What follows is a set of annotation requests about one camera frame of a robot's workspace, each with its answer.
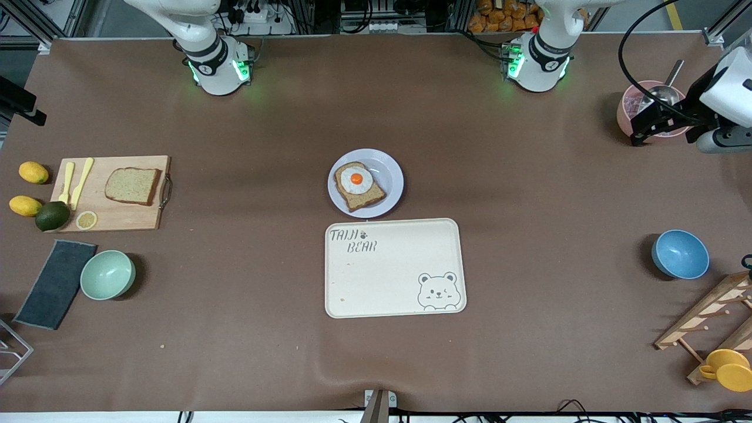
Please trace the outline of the pale lavender round plate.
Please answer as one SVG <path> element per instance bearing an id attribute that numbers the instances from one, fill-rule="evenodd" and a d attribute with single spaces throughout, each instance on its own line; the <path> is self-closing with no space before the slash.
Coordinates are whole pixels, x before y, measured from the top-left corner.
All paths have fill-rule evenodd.
<path id="1" fill-rule="evenodd" d="M 347 163 L 360 162 L 374 177 L 374 182 L 385 192 L 385 198 L 376 204 L 350 212 L 345 198 L 337 190 L 335 171 Z M 405 177 L 400 164 L 385 152 L 373 148 L 360 148 L 352 150 L 341 156 L 335 165 L 331 167 L 327 180 L 327 189 L 330 200 L 344 214 L 355 219 L 379 219 L 395 209 L 405 190 Z"/>

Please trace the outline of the white power strip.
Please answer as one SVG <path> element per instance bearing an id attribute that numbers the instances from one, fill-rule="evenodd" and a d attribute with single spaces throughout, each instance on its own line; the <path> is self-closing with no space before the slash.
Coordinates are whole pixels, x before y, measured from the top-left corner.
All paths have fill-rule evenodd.
<path id="1" fill-rule="evenodd" d="M 281 0 L 229 0 L 231 35 L 266 36 L 298 33 L 293 13 Z"/>

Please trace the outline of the wooden cutting board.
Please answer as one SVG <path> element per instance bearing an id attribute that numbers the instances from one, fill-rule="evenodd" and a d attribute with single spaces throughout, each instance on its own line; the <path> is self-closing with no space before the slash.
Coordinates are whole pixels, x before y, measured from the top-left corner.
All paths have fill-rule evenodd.
<path id="1" fill-rule="evenodd" d="M 156 156 L 98 156 L 93 159 L 92 168 L 84 182 L 82 193 L 76 211 L 70 213 L 69 222 L 60 227 L 57 233 L 77 233 L 78 215 L 83 212 L 93 212 L 97 215 L 97 222 L 91 232 L 113 232 L 131 230 L 155 230 L 159 228 L 162 209 L 165 204 L 169 188 L 171 157 Z M 116 169 L 138 168 L 158 169 L 159 179 L 154 190 L 152 204 L 118 203 L 106 197 L 106 183 Z"/>

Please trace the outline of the metal scoop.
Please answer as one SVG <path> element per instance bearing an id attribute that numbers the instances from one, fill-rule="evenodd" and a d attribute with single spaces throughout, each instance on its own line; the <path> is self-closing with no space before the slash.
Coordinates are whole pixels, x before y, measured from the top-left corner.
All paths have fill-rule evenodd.
<path id="1" fill-rule="evenodd" d="M 679 91 L 674 89 L 672 85 L 683 65 L 684 60 L 677 60 L 668 77 L 666 78 L 666 81 L 664 83 L 655 84 L 654 86 L 652 86 L 652 88 L 648 88 L 648 91 L 652 93 L 653 96 L 660 99 L 666 104 L 674 105 L 679 102 L 680 93 Z"/>

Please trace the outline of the blue bowl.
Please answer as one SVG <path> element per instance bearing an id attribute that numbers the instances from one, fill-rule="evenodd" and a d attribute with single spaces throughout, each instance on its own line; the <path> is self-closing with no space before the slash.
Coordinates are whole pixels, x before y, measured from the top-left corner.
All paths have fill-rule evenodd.
<path id="1" fill-rule="evenodd" d="M 651 257 L 661 273 L 684 280 L 700 278 L 711 263 L 707 247 L 701 239 L 680 229 L 660 234 L 651 246 Z"/>

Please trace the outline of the yellow plastic fork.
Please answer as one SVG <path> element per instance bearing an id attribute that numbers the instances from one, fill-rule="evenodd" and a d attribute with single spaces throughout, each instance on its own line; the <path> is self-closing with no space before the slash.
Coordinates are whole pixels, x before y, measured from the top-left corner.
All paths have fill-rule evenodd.
<path id="1" fill-rule="evenodd" d="M 65 163 L 62 192 L 60 193 L 58 197 L 58 201 L 63 204 L 68 204 L 74 171 L 75 171 L 75 163 L 73 162 Z"/>

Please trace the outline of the fried egg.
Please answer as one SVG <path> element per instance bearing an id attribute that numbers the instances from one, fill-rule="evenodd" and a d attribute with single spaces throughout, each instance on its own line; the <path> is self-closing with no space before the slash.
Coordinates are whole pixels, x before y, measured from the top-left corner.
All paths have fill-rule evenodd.
<path id="1" fill-rule="evenodd" d="M 372 175 L 362 166 L 349 166 L 343 169 L 339 182 L 342 189 L 351 195 L 363 195 L 373 186 Z"/>

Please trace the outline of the yellow cup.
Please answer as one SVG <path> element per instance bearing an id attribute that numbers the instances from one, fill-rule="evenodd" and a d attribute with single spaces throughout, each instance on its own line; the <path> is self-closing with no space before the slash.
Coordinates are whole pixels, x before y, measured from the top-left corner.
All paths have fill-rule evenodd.
<path id="1" fill-rule="evenodd" d="M 727 390 L 752 391 L 752 365 L 744 354 L 733 349 L 712 351 L 699 372 L 704 378 L 717 380 Z"/>

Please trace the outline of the pink bowl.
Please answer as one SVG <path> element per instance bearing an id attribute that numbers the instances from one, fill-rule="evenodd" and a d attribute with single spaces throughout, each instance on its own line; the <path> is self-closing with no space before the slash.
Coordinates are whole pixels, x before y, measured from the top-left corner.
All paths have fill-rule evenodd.
<path id="1" fill-rule="evenodd" d="M 628 120 L 628 118 L 626 117 L 626 115 L 624 113 L 624 109 L 623 109 L 623 105 L 622 105 L 623 96 L 622 96 L 622 98 L 620 100 L 619 106 L 617 107 L 617 124 L 618 124 L 619 128 L 621 129 L 621 131 L 627 137 L 629 137 L 632 134 L 632 124 L 631 124 L 631 120 Z M 674 137 L 651 137 L 650 139 L 648 139 L 648 141 L 651 141 L 651 143 L 646 143 L 646 144 L 653 144 L 655 142 L 659 142 L 659 141 L 663 141 L 663 140 L 675 139 L 675 137 L 680 137 L 680 136 L 674 136 Z"/>

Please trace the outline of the mint green bowl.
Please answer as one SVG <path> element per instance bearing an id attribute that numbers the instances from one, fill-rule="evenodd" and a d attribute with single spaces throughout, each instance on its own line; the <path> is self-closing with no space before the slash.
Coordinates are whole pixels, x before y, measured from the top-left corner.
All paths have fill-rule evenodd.
<path id="1" fill-rule="evenodd" d="M 135 280 L 135 265 L 121 251 L 102 251 L 84 265 L 80 289 L 92 300 L 104 301 L 129 291 Z"/>

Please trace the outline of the clear ice cubes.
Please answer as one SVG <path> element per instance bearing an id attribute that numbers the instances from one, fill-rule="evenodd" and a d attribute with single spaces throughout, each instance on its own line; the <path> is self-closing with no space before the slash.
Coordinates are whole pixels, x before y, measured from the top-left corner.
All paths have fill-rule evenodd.
<path id="1" fill-rule="evenodd" d="M 652 103 L 653 99 L 645 96 L 642 91 L 634 88 L 634 86 L 626 89 L 622 100 L 624 113 L 628 120 L 636 117 L 639 113 L 642 112 L 642 110 L 644 110 Z"/>

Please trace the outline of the cream bear print tray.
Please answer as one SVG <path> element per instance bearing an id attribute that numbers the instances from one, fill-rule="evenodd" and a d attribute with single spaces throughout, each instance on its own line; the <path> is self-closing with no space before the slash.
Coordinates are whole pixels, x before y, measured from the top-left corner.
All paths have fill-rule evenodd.
<path id="1" fill-rule="evenodd" d="M 332 224 L 324 260 L 324 306 L 331 318 L 449 314 L 467 305 L 453 219 Z"/>

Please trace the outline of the plain brown bread slice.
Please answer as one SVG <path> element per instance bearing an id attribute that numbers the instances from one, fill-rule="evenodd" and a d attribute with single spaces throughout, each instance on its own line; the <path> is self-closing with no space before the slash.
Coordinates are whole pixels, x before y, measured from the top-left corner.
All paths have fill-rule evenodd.
<path id="1" fill-rule="evenodd" d="M 116 203 L 151 206 L 161 175 L 160 169 L 115 169 L 106 182 L 105 196 Z"/>

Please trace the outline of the wooden rack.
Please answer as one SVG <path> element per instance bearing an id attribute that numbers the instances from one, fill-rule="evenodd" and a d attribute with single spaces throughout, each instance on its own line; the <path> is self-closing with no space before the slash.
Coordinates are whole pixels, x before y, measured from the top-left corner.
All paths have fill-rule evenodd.
<path id="1" fill-rule="evenodd" d="M 693 385 L 711 382 L 703 375 L 701 367 L 707 366 L 707 355 L 701 355 L 686 340 L 688 334 L 706 332 L 712 319 L 725 318 L 731 314 L 732 305 L 744 306 L 752 313 L 752 277 L 749 271 L 739 271 L 725 276 L 714 288 L 681 316 L 653 343 L 658 350 L 680 346 L 697 362 L 696 368 L 686 377 Z M 719 346 L 737 353 L 752 354 L 752 314 L 740 324 Z"/>

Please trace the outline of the yellow lemon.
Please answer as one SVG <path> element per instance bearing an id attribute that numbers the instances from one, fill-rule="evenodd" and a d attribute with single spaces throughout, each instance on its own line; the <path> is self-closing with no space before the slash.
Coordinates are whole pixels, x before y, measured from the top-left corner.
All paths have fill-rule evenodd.
<path id="1" fill-rule="evenodd" d="M 29 196 L 14 196 L 9 201 L 9 207 L 13 213 L 24 217 L 35 217 L 43 204 Z"/>
<path id="2" fill-rule="evenodd" d="M 46 167 L 33 161 L 21 163 L 18 174 L 31 184 L 46 184 L 49 179 L 49 172 Z"/>

